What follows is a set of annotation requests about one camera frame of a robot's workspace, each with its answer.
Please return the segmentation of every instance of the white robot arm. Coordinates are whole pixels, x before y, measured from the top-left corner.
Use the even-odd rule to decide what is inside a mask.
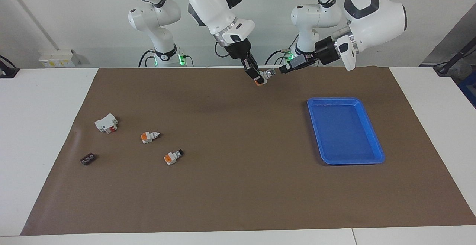
[[[180,20],[182,13],[172,0],[143,0],[143,8],[129,12],[129,23],[136,30],[145,32],[155,48],[155,60],[159,67],[177,67],[185,65],[183,52],[174,42],[172,33],[163,26]]]
[[[299,30],[299,38],[292,52],[294,56],[303,52],[314,52],[314,44],[320,40],[315,28],[332,28],[339,24],[342,10],[335,4],[307,4],[296,6],[291,13],[291,21]]]
[[[315,51],[305,52],[279,68],[288,73],[314,64],[329,64],[342,58],[347,70],[355,68],[356,55],[401,35],[407,27],[405,7],[389,0],[345,0],[348,26],[315,43]]]
[[[276,74],[274,69],[265,72],[258,69],[251,54],[248,36],[255,28],[251,20],[237,18],[231,12],[241,0],[189,0],[189,13],[199,25],[207,26],[215,40],[224,47],[233,59],[240,59],[245,72],[257,85],[267,83],[269,77]]]

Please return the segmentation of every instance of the brown table cover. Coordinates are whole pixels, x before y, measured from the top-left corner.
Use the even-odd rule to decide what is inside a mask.
[[[312,97],[362,100],[385,162],[325,164]],[[108,113],[110,135],[94,126]],[[163,135],[144,145],[146,131]],[[100,69],[22,235],[474,224],[388,68],[307,68],[260,87],[241,69]]]

